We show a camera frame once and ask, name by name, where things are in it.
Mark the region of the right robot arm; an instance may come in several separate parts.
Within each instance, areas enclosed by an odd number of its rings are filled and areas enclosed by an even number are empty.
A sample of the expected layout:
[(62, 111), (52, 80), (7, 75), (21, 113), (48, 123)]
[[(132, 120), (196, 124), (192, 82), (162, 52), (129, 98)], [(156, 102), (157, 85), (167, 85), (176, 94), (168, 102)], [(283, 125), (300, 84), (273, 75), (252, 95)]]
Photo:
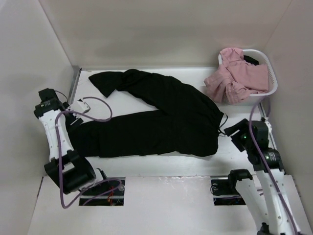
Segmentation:
[(247, 169), (232, 170), (228, 175), (227, 188), (238, 193), (244, 200), (259, 235), (299, 235), (300, 228), (293, 217), (284, 184), (284, 168), (276, 149), (269, 147), (271, 125), (243, 119), (228, 127), (224, 133), (241, 152), (247, 153), (261, 189), (255, 186)]

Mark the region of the black trousers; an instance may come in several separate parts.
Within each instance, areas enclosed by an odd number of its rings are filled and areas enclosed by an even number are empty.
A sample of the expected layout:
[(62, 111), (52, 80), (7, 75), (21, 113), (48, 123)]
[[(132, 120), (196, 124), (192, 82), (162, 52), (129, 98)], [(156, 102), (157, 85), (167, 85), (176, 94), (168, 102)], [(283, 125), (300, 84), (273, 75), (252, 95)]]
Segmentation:
[(177, 151), (206, 157), (218, 151), (223, 113), (195, 87), (135, 69), (101, 72), (89, 80), (105, 97), (125, 91), (155, 110), (81, 124), (68, 134), (80, 156), (115, 158)]

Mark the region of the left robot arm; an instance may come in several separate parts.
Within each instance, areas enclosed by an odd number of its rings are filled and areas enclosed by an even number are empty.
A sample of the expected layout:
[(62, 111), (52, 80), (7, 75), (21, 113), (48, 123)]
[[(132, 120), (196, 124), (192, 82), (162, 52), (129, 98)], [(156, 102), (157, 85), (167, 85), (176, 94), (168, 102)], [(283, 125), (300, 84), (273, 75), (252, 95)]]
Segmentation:
[(42, 123), (49, 144), (49, 162), (44, 165), (46, 174), (64, 194), (93, 187), (99, 195), (105, 195), (110, 183), (103, 170), (93, 167), (80, 156), (70, 142), (69, 133), (78, 128), (91, 108), (85, 98), (72, 104), (61, 102), (54, 89), (39, 91), (40, 104), (34, 115)]

